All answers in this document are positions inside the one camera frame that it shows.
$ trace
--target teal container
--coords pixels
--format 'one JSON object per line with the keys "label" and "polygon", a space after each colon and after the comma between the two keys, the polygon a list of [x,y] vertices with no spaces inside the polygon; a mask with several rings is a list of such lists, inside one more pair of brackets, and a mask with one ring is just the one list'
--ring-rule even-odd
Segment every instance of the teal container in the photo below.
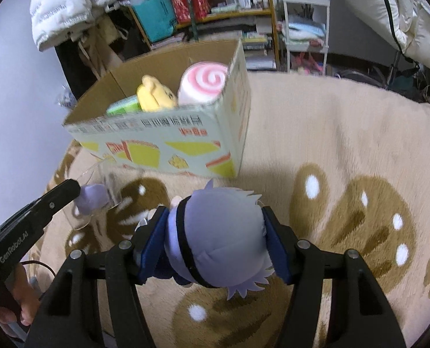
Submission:
{"label": "teal container", "polygon": [[151,43],[172,36],[176,16],[171,0],[130,0],[130,4]]}

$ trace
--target pink swirl plush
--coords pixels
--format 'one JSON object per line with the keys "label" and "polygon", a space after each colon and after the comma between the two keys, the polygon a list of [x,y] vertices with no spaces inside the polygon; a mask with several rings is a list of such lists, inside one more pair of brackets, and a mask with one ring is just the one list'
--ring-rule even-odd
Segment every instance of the pink swirl plush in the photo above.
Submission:
{"label": "pink swirl plush", "polygon": [[228,67],[218,62],[191,65],[181,78],[178,104],[203,104],[215,101],[225,87]]}

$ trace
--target white bedding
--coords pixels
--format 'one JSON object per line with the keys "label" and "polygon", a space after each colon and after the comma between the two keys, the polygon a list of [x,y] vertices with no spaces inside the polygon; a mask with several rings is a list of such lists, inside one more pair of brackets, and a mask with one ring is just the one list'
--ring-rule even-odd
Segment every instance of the white bedding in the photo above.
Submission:
{"label": "white bedding", "polygon": [[[384,0],[346,0],[350,8],[398,50]],[[430,68],[430,6],[426,0],[389,0],[395,36],[407,57]]]}

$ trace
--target black cable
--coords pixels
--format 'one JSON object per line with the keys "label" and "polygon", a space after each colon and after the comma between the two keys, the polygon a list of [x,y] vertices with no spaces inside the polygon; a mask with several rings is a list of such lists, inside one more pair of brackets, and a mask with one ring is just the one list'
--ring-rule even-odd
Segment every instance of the black cable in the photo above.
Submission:
{"label": "black cable", "polygon": [[55,277],[55,272],[54,270],[49,267],[46,263],[40,262],[39,260],[26,260],[24,262],[20,262],[21,265],[27,265],[27,264],[39,264],[42,265],[43,267],[47,268],[49,271],[51,271],[51,273],[53,274],[53,276]]}

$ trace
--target white plush hair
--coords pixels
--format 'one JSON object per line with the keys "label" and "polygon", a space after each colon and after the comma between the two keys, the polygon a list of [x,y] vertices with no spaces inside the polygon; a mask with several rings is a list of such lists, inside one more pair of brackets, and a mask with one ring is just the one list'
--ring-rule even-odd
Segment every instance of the white plush hair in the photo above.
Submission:
{"label": "white plush hair", "polygon": [[[186,204],[184,226],[188,244],[200,275],[209,284],[228,288],[228,299],[236,291],[262,290],[274,270],[267,251],[261,195],[239,188],[194,191]],[[173,269],[195,282],[184,264],[176,233],[176,208],[170,211],[165,251]]]}

